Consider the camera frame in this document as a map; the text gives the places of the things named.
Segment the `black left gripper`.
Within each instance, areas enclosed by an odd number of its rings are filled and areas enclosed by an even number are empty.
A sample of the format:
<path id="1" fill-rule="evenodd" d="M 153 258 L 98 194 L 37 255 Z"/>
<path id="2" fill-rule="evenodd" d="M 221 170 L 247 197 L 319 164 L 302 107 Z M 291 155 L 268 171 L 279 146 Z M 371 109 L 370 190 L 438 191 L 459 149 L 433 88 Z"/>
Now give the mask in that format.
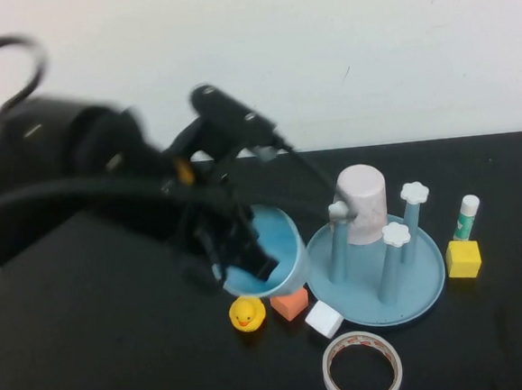
<path id="1" fill-rule="evenodd" d="M 239 201 L 229 180 L 228 170 L 242 150 L 242 139 L 231 127 L 202 118 L 168 147 L 178 182 L 194 189 L 197 198 L 182 209 L 176 233 L 185 246 L 209 258 L 241 257 L 242 269 L 264 282 L 279 262 L 257 241 L 252 209 Z M 223 289 L 206 260 L 179 255 L 180 276 L 190 288 L 204 295 Z"/>

